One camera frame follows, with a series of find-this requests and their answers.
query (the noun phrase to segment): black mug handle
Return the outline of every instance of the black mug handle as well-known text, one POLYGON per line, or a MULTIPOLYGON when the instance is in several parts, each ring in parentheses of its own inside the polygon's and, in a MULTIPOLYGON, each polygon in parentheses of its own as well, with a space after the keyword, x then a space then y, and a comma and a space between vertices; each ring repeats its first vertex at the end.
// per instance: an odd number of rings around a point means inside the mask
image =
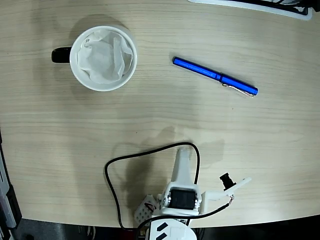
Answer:
POLYGON ((70 51, 71 47, 58 47, 51 53, 51 60, 57 64, 67 64, 70 63, 70 51))

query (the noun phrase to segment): floor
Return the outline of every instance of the floor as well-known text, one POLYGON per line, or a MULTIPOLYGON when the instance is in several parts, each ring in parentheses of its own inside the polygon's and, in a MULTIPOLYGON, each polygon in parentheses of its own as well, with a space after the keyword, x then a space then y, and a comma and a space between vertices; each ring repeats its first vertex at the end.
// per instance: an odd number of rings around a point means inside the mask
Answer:
MULTIPOLYGON (((264 224, 193 230, 198 240, 283 240, 295 236, 317 236, 318 223, 320 223, 320 215, 264 224)), ((93 240, 93 235, 94 240, 133 239, 132 233, 123 232, 119 228, 88 228, 27 219, 21 220, 18 228, 12 231, 12 235, 15 240, 93 240)))

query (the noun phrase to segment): mug rim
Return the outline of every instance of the mug rim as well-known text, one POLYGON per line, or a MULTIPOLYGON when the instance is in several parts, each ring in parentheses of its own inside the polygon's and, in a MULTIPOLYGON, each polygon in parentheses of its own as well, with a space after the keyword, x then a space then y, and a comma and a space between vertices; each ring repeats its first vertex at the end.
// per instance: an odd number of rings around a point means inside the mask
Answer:
POLYGON ((94 91, 98 91, 98 92, 109 92, 112 90, 116 90, 122 87, 124 84, 126 84, 136 70, 137 61, 138 61, 138 55, 137 55, 135 40, 128 29, 119 25, 99 25, 99 26, 94 26, 87 29, 76 38, 76 40, 72 44, 72 47, 70 50, 70 56, 69 56, 69 62, 70 62, 72 73, 75 76, 75 78, 78 80, 78 82, 81 83, 86 88, 94 91), (127 40, 127 42, 129 43, 133 53, 132 63, 128 72, 124 76, 122 76, 121 79, 111 82, 109 84, 96 83, 92 81, 89 75, 84 70, 78 67, 78 51, 81 47, 81 44, 83 43, 83 41, 88 35, 100 29, 111 30, 123 36, 125 40, 127 40))

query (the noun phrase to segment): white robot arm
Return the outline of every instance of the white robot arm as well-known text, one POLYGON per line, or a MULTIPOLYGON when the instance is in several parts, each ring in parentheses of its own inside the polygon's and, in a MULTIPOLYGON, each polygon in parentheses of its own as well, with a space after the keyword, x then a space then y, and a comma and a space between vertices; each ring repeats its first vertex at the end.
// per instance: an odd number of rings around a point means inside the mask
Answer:
MULTIPOLYGON (((205 191, 201 194, 199 187, 190 178, 190 151, 181 147, 176 153, 171 182, 162 194, 158 194, 157 201, 148 195, 140 204, 134 216, 140 224, 145 219, 139 216, 197 216, 207 212, 209 200, 217 201, 223 197, 234 199, 234 192, 244 184, 251 181, 245 178, 239 183, 234 183, 228 173, 220 177, 224 191, 205 191)), ((146 240, 197 240, 197 237, 187 225, 186 219, 160 219, 150 222, 146 240)))

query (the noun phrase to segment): wooden table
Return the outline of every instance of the wooden table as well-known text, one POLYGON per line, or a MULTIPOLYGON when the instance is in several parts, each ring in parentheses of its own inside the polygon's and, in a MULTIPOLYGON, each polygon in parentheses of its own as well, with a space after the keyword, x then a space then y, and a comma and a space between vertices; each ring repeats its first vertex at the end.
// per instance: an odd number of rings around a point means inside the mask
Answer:
MULTIPOLYGON (((302 21, 186 0, 4 0, 0 13, 0 127, 24 218, 118 227, 105 163, 179 141, 199 147, 202 191, 222 190, 225 172, 253 179, 230 208, 193 227, 320 214, 320 14, 302 21), (94 92, 51 51, 108 24, 130 29, 138 65, 125 86, 94 92), (173 66, 173 56, 259 94, 173 66)), ((175 153, 111 166, 127 227, 145 194, 164 190, 175 153)))

